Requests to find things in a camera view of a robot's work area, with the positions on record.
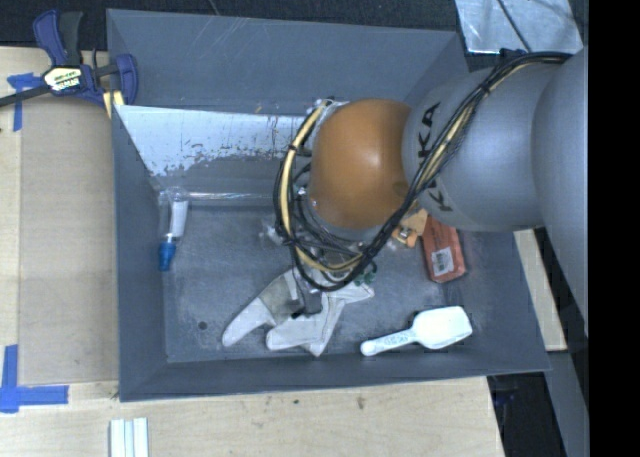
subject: blue clamp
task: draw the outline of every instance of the blue clamp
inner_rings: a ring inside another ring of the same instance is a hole
[[[52,94],[53,96],[73,96],[94,103],[99,107],[105,107],[106,90],[100,86],[99,78],[114,73],[119,74],[119,85],[114,81],[112,88],[118,88],[124,102],[133,104],[138,94],[138,73],[135,59],[131,54],[120,54],[115,59],[115,64],[93,68],[82,63],[82,55],[78,50],[78,28],[82,19],[81,12],[59,13],[51,9],[42,13],[33,22],[33,33],[42,48],[51,60],[51,68],[45,71],[39,82],[29,77],[32,87],[24,90],[26,84],[20,84],[21,89],[15,94],[0,98],[0,107],[40,96]],[[25,75],[16,75],[13,78],[24,79]],[[11,84],[18,89],[18,83]],[[17,106],[14,116],[14,130],[22,127],[22,107]]]
[[[44,85],[44,81],[41,77],[34,75],[33,73],[24,73],[22,75],[11,75],[7,77],[7,82],[13,87],[16,92],[20,92],[23,89],[31,89],[34,87],[40,87]],[[22,129],[22,102],[17,101],[15,109],[13,111],[13,131],[17,132]]]
[[[69,386],[18,386],[18,346],[4,349],[0,412],[17,413],[23,405],[67,404]]]

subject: gray bin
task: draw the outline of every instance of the gray bin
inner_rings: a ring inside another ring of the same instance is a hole
[[[549,368],[511,233],[461,233],[468,273],[445,285],[428,280],[420,246],[385,249],[375,297],[345,308],[320,358],[269,352],[266,330],[220,343],[229,321],[291,267],[288,250],[261,232],[279,160],[306,109],[326,96],[414,105],[467,71],[455,33],[110,10],[108,36],[112,58],[131,53],[140,72],[136,105],[114,112],[112,125],[122,400]],[[253,199],[194,203],[163,274],[157,191],[166,185]],[[364,339],[454,304],[474,328],[461,344],[360,355]]]

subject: white spatula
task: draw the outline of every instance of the white spatula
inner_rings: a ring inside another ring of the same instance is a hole
[[[405,331],[363,342],[360,352],[374,356],[415,342],[437,350],[465,339],[472,332],[469,317],[460,306],[437,308],[418,313],[411,328]]]

